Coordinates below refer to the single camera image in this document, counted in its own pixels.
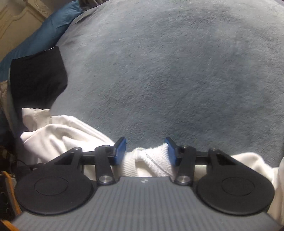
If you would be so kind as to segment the cream bear hoodie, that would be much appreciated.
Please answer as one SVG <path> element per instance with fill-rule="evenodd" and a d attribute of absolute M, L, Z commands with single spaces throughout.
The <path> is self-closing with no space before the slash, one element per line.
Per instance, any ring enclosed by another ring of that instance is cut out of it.
<path fill-rule="evenodd" d="M 28 131 L 21 134 L 21 140 L 40 162 L 51 161 L 74 147 L 89 152 L 104 144 L 114 144 L 103 133 L 74 116 L 51 115 L 49 109 L 24 108 L 22 113 Z M 271 167 L 260 155 L 252 152 L 233 155 L 233 158 L 262 174 L 273 184 L 275 196 L 268 214 L 283 224 L 283 162 L 278 167 Z M 123 177 L 174 179 L 178 169 L 170 164 L 168 145 L 162 144 L 148 149 L 138 147 L 126 153 L 122 163 L 114 170 L 117 176 Z"/>

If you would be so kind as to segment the grey fleece bed blanket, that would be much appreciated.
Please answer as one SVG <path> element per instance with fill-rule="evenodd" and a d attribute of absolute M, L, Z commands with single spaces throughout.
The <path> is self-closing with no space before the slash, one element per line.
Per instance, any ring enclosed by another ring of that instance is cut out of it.
<path fill-rule="evenodd" d="M 57 43 L 68 75 L 54 115 L 127 148 L 171 137 L 199 151 L 283 158 L 283 4 L 108 1 Z"/>

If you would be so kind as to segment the black folded garment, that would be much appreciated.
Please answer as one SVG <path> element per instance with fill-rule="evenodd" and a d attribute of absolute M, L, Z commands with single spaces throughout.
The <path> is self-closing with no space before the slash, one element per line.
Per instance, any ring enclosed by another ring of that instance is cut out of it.
<path fill-rule="evenodd" d="M 19 114 L 22 108 L 51 108 L 67 85 L 66 69 L 57 46 L 12 60 L 10 88 Z"/>

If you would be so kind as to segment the blue pillow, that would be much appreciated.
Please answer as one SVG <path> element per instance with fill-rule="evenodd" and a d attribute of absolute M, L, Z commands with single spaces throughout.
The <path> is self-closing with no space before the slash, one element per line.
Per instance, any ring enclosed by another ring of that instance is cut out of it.
<path fill-rule="evenodd" d="M 1 61 L 1 82 L 8 79 L 13 59 L 53 48 L 72 21 L 82 13 L 79 1 L 71 1 L 49 16 L 39 29 L 10 51 Z"/>

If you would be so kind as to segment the cream carved headboard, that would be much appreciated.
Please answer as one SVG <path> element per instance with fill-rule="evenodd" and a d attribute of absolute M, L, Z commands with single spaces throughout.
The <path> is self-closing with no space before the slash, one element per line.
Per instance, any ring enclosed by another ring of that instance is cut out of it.
<path fill-rule="evenodd" d="M 1 1 L 1 60 L 68 1 Z"/>

